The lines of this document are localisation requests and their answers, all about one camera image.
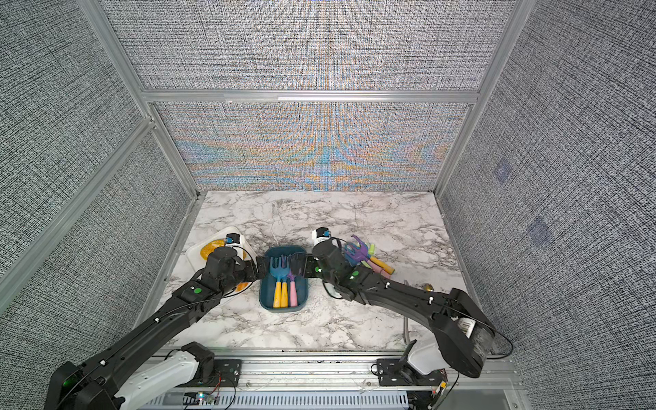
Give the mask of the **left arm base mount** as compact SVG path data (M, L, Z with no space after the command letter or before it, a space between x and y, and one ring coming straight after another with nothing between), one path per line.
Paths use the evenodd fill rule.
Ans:
M238 385L243 367L242 360L219 358L212 350L197 342L178 348L176 353L178 352L185 352L198 363L192 378L179 387L208 388L223 382L233 382Z

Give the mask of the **teal plastic storage box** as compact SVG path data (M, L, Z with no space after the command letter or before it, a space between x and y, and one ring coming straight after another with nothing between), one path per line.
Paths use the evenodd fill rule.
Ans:
M259 302L267 311L282 314L301 310L309 299L309 281L302 276L300 246L270 248L258 258L258 267L265 276L261 280Z

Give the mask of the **blue rake yellow handle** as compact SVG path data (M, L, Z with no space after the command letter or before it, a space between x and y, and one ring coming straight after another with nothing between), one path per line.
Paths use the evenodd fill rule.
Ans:
M290 273L289 263L286 256L274 257L270 260L269 273L275 279L275 289L273 294L273 308L286 309L289 306L289 292L287 285L288 274Z

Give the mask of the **purple rake pink handle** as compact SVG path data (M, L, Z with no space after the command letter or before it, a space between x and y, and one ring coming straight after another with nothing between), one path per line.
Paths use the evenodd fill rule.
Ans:
M296 276L293 273L288 274L289 283L289 307L294 308L298 306L297 284Z
M354 243L346 242L343 245L343 251L348 262L352 266L362 265L365 268L371 268L374 273L390 278L391 275L386 274L381 268L369 261L368 245L355 235L352 236L352 239L355 240Z

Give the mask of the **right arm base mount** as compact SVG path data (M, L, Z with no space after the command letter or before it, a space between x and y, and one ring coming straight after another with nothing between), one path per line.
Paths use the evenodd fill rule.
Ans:
M417 340L411 341L400 359L377 359L371 371L383 387L392 386L439 386L447 383L449 378L443 369L438 369L424 375L410 365L409 354Z

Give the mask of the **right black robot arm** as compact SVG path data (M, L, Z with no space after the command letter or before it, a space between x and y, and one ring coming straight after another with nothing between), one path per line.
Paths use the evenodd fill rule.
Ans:
M464 290L429 292L351 266L329 241L288 261L292 273L331 284L348 302L388 309L430 330L448 367L471 379L481 376L499 332Z

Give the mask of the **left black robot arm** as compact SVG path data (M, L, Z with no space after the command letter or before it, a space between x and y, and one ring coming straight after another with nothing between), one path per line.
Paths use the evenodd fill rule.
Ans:
M235 248L215 249L204 268L117 343L80 365L68 361L58 367L49 382L45 408L138 409L179 384L207 382L214 374L214 358L198 343L145 372L140 368L173 337L234 296L239 284L266 278L268 264L262 256L245 261Z

